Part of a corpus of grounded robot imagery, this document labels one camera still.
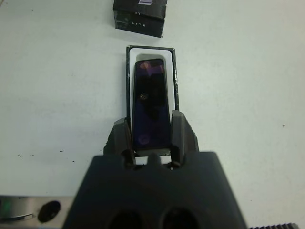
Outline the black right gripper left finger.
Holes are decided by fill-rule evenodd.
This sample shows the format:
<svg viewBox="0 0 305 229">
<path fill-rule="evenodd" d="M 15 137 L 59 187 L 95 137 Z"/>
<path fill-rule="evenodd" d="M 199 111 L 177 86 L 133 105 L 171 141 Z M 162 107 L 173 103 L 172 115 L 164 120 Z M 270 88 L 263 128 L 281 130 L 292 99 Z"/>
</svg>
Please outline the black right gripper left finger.
<svg viewBox="0 0 305 229">
<path fill-rule="evenodd" d="M 103 154 L 123 156 L 125 165 L 135 165 L 131 133 L 126 118 L 121 118 L 114 122 L 103 149 Z"/>
</svg>

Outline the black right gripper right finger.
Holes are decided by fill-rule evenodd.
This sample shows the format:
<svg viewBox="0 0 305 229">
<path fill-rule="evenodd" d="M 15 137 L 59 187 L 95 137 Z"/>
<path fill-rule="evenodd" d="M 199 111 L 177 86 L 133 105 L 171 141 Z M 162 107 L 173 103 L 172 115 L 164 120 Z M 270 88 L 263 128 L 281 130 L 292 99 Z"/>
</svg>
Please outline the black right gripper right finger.
<svg viewBox="0 0 305 229">
<path fill-rule="evenodd" d="M 171 160 L 182 165 L 188 153 L 198 152 L 198 139 L 184 113 L 173 110 L 171 125 Z"/>
</svg>

